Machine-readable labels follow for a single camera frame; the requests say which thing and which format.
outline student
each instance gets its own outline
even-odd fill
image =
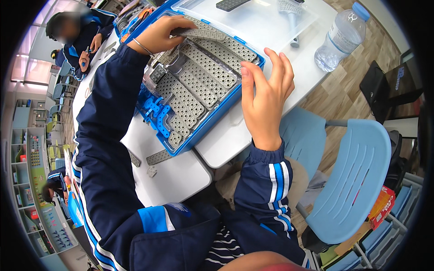
[[[274,264],[305,270],[309,261],[286,197],[293,170],[279,136],[283,105],[294,89],[283,53],[264,50],[273,63],[268,81],[258,66],[241,63],[243,114],[253,143],[234,193],[235,211],[206,203],[145,207],[138,199],[120,140],[133,117],[148,53],[181,43],[183,37],[169,38],[177,27],[196,28],[183,16],[163,16],[136,41],[121,44],[98,67],[77,115],[72,166],[80,176],[78,200],[95,257],[107,270],[259,270]]]
[[[63,48],[58,50],[53,50],[51,52],[51,58],[55,60],[56,66],[62,67],[65,61],[65,56],[63,55]]]
[[[50,172],[47,176],[47,183],[42,187],[42,199],[46,202],[53,202],[54,193],[59,195],[68,205],[68,193],[64,177],[66,168],[61,167]]]
[[[48,21],[46,35],[65,44],[63,55],[71,64],[76,80],[83,80],[89,73],[90,62],[112,32],[115,18],[114,13],[91,8],[82,15],[79,12],[59,12]],[[91,53],[85,52],[88,46]]]

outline bracelet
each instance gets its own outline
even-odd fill
[[[133,38],[133,40],[140,46],[142,47],[143,50],[145,50],[150,56],[155,57],[153,53],[151,53],[148,49],[146,49],[142,44],[140,44],[140,42],[138,42],[136,39]]]

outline red box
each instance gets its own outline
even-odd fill
[[[381,222],[383,222],[392,210],[393,205],[395,205],[395,192],[392,189],[383,186],[368,215],[371,229],[375,230],[378,228]]]
[[[30,212],[30,217],[32,219],[38,219],[38,213],[36,211],[31,211]]]

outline hand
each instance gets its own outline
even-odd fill
[[[85,72],[87,70],[89,63],[90,63],[89,53],[86,53],[85,51],[83,51],[81,56],[80,56],[80,59],[79,59],[80,69],[82,72]]]
[[[63,199],[65,200],[66,206],[68,206],[68,193],[65,191],[63,192]]]
[[[101,47],[102,42],[102,34],[98,33],[93,37],[92,43],[90,44],[90,49],[92,50],[91,54],[96,53],[98,48]]]
[[[277,55],[269,48],[265,48],[264,52],[273,64],[271,78],[268,81],[261,68],[250,62],[241,62],[241,106],[255,146],[261,150],[277,150],[282,144],[279,125],[283,105],[294,90],[294,72],[284,53]],[[256,84],[255,97],[253,83]]]
[[[170,38],[170,32],[178,27],[197,28],[192,21],[185,19],[182,15],[163,16],[145,29],[136,40],[153,54],[167,51],[185,39],[185,37]],[[135,41],[131,41],[127,45],[141,54],[148,54]]]

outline water bottle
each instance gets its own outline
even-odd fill
[[[315,52],[315,63],[325,72],[333,71],[339,62],[365,40],[366,21],[370,15],[359,3],[336,15],[324,43]]]

